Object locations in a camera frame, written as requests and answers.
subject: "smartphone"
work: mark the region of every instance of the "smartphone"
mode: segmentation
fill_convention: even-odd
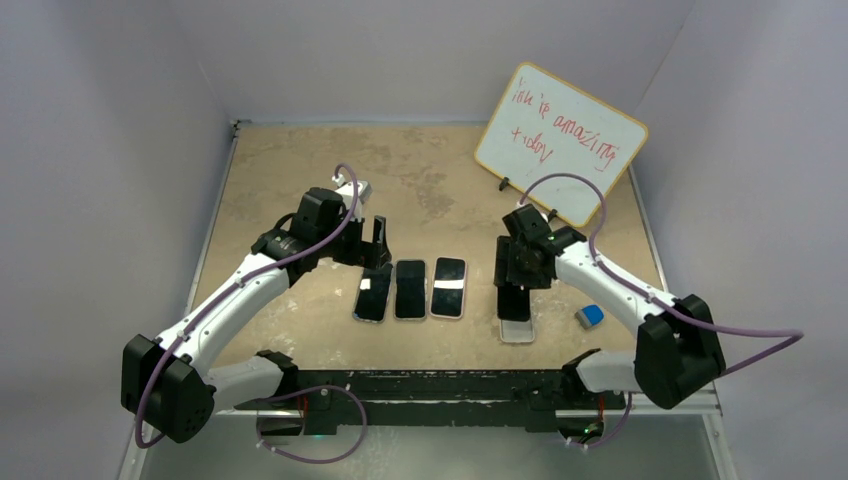
[[[465,260],[439,257],[433,275],[430,313],[436,317],[461,318],[465,310]]]
[[[395,318],[427,318],[427,266],[424,260],[399,260],[395,271]]]
[[[392,287],[392,264],[382,268],[366,268],[359,281],[359,293],[353,306],[353,318],[363,322],[380,323],[386,316],[389,291]]]

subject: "brown tabletop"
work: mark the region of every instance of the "brown tabletop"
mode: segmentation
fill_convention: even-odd
[[[467,299],[460,320],[400,322],[390,300],[382,324],[359,322],[352,311],[362,269],[322,260],[260,311],[216,364],[237,363],[271,349],[292,356],[301,368],[559,368],[589,348],[633,348],[634,339],[609,314],[598,327],[584,330],[574,313],[594,302],[558,283],[531,293],[536,340],[501,342],[492,284],[495,241],[506,234],[501,218],[520,194],[511,188],[498,191],[499,179],[474,161],[482,132],[482,126],[243,128],[195,305],[233,273],[259,234],[297,209],[306,190],[335,188],[330,177],[339,162],[349,163],[373,187],[366,206],[367,239],[373,216],[382,215],[393,262],[423,259],[432,279],[437,257],[465,259]],[[613,188],[608,202],[598,248],[659,286],[629,176]],[[581,230],[588,234],[592,226]]]

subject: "yellow whiteboard frame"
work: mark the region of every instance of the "yellow whiteboard frame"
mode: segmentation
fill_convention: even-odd
[[[485,163],[483,163],[483,162],[480,160],[480,157],[478,157],[478,156],[477,156],[477,152],[480,150],[480,145],[483,143],[483,139],[485,139],[485,138],[486,138],[486,134],[488,134],[488,133],[489,133],[489,127],[492,125],[492,119],[494,119],[494,118],[498,115],[498,111],[500,111],[500,109],[501,109],[501,105],[503,104],[503,102],[504,102],[504,100],[506,99],[506,97],[509,95],[509,86],[510,86],[510,85],[512,85],[512,83],[515,81],[515,77],[518,75],[518,71],[519,71],[519,70],[521,70],[521,67],[525,67],[525,66],[527,66],[527,67],[531,67],[531,68],[535,68],[536,70],[538,70],[538,71],[540,71],[540,72],[544,73],[545,75],[547,75],[547,76],[549,76],[549,77],[553,78],[554,80],[556,80],[556,81],[558,81],[559,83],[561,83],[561,84],[565,85],[566,87],[569,87],[569,88],[574,89],[575,91],[579,92],[580,94],[582,94],[583,96],[585,96],[585,97],[587,97],[587,98],[591,98],[592,100],[594,100],[594,101],[596,101],[596,102],[600,103],[601,105],[603,105],[603,106],[605,106],[605,107],[609,108],[610,110],[612,110],[612,111],[616,112],[617,114],[621,115],[622,117],[626,118],[627,120],[630,120],[631,122],[635,123],[636,125],[638,125],[638,126],[642,127],[642,130],[644,130],[644,131],[645,131],[645,138],[643,138],[643,139],[642,139],[642,143],[640,143],[640,144],[639,144],[639,146],[638,146],[638,147],[636,147],[636,150],[633,152],[633,155],[632,155],[629,159],[627,159],[627,162],[624,164],[624,167],[621,169],[621,172],[618,174],[618,176],[617,176],[617,177],[615,177],[615,180],[612,182],[612,184],[611,184],[611,185],[610,185],[610,187],[607,189],[607,191],[606,191],[606,192],[604,192],[604,198],[606,199],[606,198],[607,198],[607,196],[609,195],[609,192],[611,192],[611,191],[612,191],[612,189],[616,186],[616,184],[618,184],[618,181],[619,181],[619,180],[621,180],[621,176],[622,176],[622,175],[624,175],[624,172],[626,172],[626,171],[630,168],[630,164],[633,162],[633,159],[634,159],[634,158],[636,158],[636,155],[639,153],[639,151],[640,151],[640,150],[642,150],[642,146],[643,146],[643,145],[645,145],[645,142],[647,142],[647,141],[648,141],[648,137],[650,136],[650,131],[648,130],[648,126],[647,126],[647,125],[645,125],[644,123],[640,122],[639,120],[637,120],[637,119],[633,118],[632,116],[630,116],[630,115],[628,115],[628,114],[626,114],[626,113],[622,112],[621,110],[619,110],[619,109],[617,109],[617,108],[613,107],[612,105],[608,104],[607,102],[605,102],[605,101],[603,101],[603,100],[601,100],[601,99],[599,99],[599,98],[595,97],[594,95],[592,95],[591,93],[589,93],[589,92],[587,92],[587,91],[583,90],[582,88],[578,88],[578,87],[576,87],[576,86],[574,86],[574,85],[572,85],[572,84],[570,84],[570,83],[566,82],[565,80],[563,80],[563,79],[561,79],[561,78],[557,77],[557,76],[556,76],[556,75],[554,75],[553,73],[551,73],[551,72],[549,72],[549,71],[545,70],[544,68],[542,68],[542,67],[540,67],[540,66],[536,65],[536,64],[535,64],[535,63],[533,63],[533,62],[522,62],[521,64],[519,64],[519,65],[518,65],[518,67],[516,67],[516,68],[515,68],[515,72],[513,72],[513,73],[512,73],[512,77],[510,77],[509,82],[506,84],[506,89],[504,90],[504,94],[503,94],[503,96],[501,97],[500,101],[498,101],[498,106],[497,106],[497,107],[495,107],[495,112],[492,114],[492,116],[491,116],[491,117],[489,117],[489,123],[487,123],[487,124],[486,124],[486,129],[485,129],[485,130],[483,130],[483,135],[481,135],[481,136],[480,136],[480,141],[479,141],[479,142],[477,142],[477,148],[475,148],[475,149],[474,149],[474,160],[475,160],[478,164],[480,164],[480,166],[481,166],[481,167],[485,168],[486,170],[488,170],[489,172],[491,172],[492,174],[494,174],[496,177],[500,178],[501,180],[503,180],[503,179],[504,179],[504,176],[503,176],[503,175],[501,175],[500,173],[498,173],[498,172],[496,172],[496,171],[492,170],[492,169],[491,169],[488,165],[486,165]],[[514,189],[516,189],[516,190],[518,190],[518,191],[519,191],[519,192],[521,192],[522,194],[524,193],[524,190],[522,190],[521,188],[519,188],[519,187],[517,187],[517,186],[515,186],[515,185],[510,184],[509,186],[510,186],[510,187],[512,187],[512,188],[514,188]],[[551,207],[549,207],[549,206],[545,205],[544,203],[540,202],[539,200],[537,200],[537,199],[536,199],[536,197],[534,197],[534,196],[532,196],[532,195],[528,195],[527,197],[528,197],[529,199],[533,200],[534,202],[536,202],[536,203],[537,203],[538,205],[540,205],[541,207],[543,207],[545,210],[548,210],[548,211],[551,211],[551,210],[552,210],[552,209],[551,209]],[[585,227],[586,225],[588,225],[588,224],[589,224],[589,222],[591,222],[591,221],[592,221],[592,218],[595,216],[595,214],[596,214],[596,213],[598,213],[598,209],[600,209],[600,208],[601,208],[601,204],[600,204],[600,202],[598,202],[598,206],[597,206],[597,207],[595,207],[595,209],[594,209],[594,210],[592,210],[592,213],[589,215],[589,218],[588,218],[588,219],[586,220],[586,222],[584,222],[582,225],[575,225],[575,224],[574,224],[573,222],[571,222],[569,219],[567,219],[567,218],[565,218],[564,216],[562,216],[559,212],[557,212],[557,217],[561,218],[561,219],[562,219],[565,223],[567,223],[567,224],[569,224],[569,225],[571,225],[571,226],[573,226],[573,227],[577,227],[577,228]]]

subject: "blue object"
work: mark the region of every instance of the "blue object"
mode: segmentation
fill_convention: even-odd
[[[601,323],[601,320],[604,319],[604,312],[597,305],[589,305],[578,310],[574,316],[580,321],[583,328],[588,330]]]

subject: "robotic arm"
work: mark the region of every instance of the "robotic arm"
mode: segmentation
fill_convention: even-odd
[[[331,257],[345,265],[366,268],[379,268],[391,260],[385,218],[375,217],[372,241],[362,241],[363,205],[370,197],[371,186],[358,182],[354,203],[353,184],[343,183],[340,177],[337,183],[336,191],[312,188],[306,192],[297,213],[284,216],[263,233],[235,273],[191,314],[153,341],[136,335],[126,345],[121,379],[124,408],[138,411],[156,364],[168,353],[165,347],[177,339],[182,342],[166,360],[144,408],[144,420],[177,443],[192,438],[215,411],[291,389],[288,383],[296,380],[297,367],[280,353],[259,352],[239,365],[210,368],[242,327],[313,270],[320,258]],[[283,267],[271,266],[326,239],[340,228],[350,209],[353,212],[348,224],[324,247]],[[284,225],[289,220],[291,225],[286,230]],[[265,271],[249,275],[257,269]],[[202,319],[187,333],[186,326],[198,315]]]
[[[563,369],[575,393],[643,392],[666,409],[716,379],[725,370],[715,332],[685,324],[637,296],[601,270],[597,260],[679,312],[712,323],[707,304],[695,295],[677,298],[639,280],[603,255],[593,257],[586,237],[571,227],[551,231],[531,205],[503,218],[509,236],[498,238],[495,285],[498,315],[530,320],[530,290],[547,289],[556,278],[589,295],[636,337],[633,352],[591,350]]]

